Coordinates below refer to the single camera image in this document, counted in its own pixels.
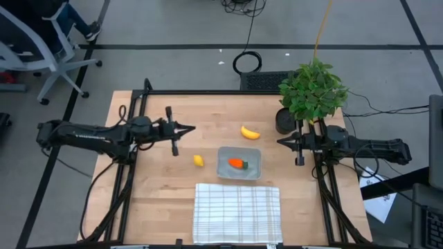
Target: lemon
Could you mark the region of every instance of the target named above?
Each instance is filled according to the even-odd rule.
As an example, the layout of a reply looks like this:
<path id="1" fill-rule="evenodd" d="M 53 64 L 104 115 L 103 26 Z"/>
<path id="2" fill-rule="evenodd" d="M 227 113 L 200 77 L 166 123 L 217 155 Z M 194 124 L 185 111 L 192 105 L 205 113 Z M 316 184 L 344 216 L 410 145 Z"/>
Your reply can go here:
<path id="1" fill-rule="evenodd" d="M 194 164 L 195 166 L 203 167 L 204 166 L 203 158 L 199 155 L 194 155 Z"/>

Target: dish towel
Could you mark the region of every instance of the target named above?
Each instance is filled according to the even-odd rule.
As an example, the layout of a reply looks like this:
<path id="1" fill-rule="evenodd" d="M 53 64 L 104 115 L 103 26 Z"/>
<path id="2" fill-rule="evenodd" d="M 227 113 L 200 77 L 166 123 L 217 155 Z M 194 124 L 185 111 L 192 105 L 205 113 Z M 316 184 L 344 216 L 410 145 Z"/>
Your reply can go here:
<path id="1" fill-rule="evenodd" d="M 283 242 L 280 190 L 197 184 L 192 237 L 196 244 Z"/>

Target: green leaves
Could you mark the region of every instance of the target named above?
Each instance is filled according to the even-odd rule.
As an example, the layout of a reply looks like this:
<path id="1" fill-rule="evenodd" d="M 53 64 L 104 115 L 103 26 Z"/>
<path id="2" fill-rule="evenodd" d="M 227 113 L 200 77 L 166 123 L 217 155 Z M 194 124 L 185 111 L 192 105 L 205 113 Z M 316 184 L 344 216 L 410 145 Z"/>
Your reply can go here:
<path id="1" fill-rule="evenodd" d="M 280 88 L 280 89 L 288 89 L 289 88 L 289 86 L 287 85 L 287 84 L 279 84 L 278 85 L 278 88 Z"/>
<path id="2" fill-rule="evenodd" d="M 332 65 L 317 58 L 288 73 L 280 85 L 280 101 L 296 120 L 313 120 L 334 115 L 338 107 L 347 100 L 347 87 L 341 79 L 331 74 Z"/>
<path id="3" fill-rule="evenodd" d="M 341 82 L 341 78 L 339 78 L 337 75 L 329 74 L 329 76 L 330 76 L 331 78 L 333 78 L 334 80 L 336 80 L 336 81 L 338 81 L 338 82 Z"/>
<path id="4" fill-rule="evenodd" d="M 325 78 L 323 77 L 323 75 L 321 73 L 319 73 L 317 76 L 317 83 L 319 86 L 325 85 Z"/>
<path id="5" fill-rule="evenodd" d="M 310 83 L 308 84 L 308 87 L 309 87 L 309 90 L 311 90 L 311 91 L 317 89 L 317 85 L 314 84 L 313 82 L 310 82 Z"/>

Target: wooden table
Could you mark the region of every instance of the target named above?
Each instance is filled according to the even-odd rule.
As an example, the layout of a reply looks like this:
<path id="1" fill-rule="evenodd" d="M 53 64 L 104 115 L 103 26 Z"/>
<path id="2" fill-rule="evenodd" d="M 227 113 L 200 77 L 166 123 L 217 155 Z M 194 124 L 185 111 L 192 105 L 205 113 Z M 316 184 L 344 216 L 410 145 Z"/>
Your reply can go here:
<path id="1" fill-rule="evenodd" d="M 130 96 L 131 91 L 114 92 L 106 126 L 118 121 L 118 107 L 122 104 L 129 107 Z M 197 128 L 178 142 L 180 156 L 172 156 L 169 141 L 158 142 L 150 150 L 138 153 L 124 242 L 174 244 L 176 239 L 183 239 L 184 244 L 192 244 L 195 185 L 219 183 L 279 187 L 284 245 L 327 245 L 318 183 L 311 176 L 312 155 L 305 151 L 305 166 L 295 166 L 296 152 L 275 142 L 285 137 L 275 130 L 275 114 L 281 108 L 279 99 L 279 95 L 149 95 L 145 115 L 153 120 L 165 118 L 165 107 L 171 106 L 175 120 Z M 341 110 L 325 122 L 345 126 Z M 259 131 L 261 137 L 258 140 L 243 138 L 242 125 Z M 218 178 L 215 167 L 221 146 L 260 149 L 261 179 Z M 202 155 L 205 166 L 194 166 L 193 155 Z M 106 155 L 99 156 L 94 177 L 110 161 Z M 352 165 L 350 159 L 343 162 Z M 91 192 L 85 234 L 92 232 L 109 209 L 116 168 L 104 174 Z M 361 234 L 372 240 L 355 172 L 344 166 L 335 168 L 343 210 Z M 338 229 L 334 229 L 334 234 L 339 241 Z"/>

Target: black plant pot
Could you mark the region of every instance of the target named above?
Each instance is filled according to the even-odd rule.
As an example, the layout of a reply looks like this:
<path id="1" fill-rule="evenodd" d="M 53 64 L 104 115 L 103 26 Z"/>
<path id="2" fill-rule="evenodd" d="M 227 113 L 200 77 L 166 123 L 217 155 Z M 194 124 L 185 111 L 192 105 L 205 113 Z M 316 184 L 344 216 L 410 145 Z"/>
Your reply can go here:
<path id="1" fill-rule="evenodd" d="M 281 108 L 275 115 L 275 129 L 283 135 L 296 129 L 296 121 L 288 108 Z"/>

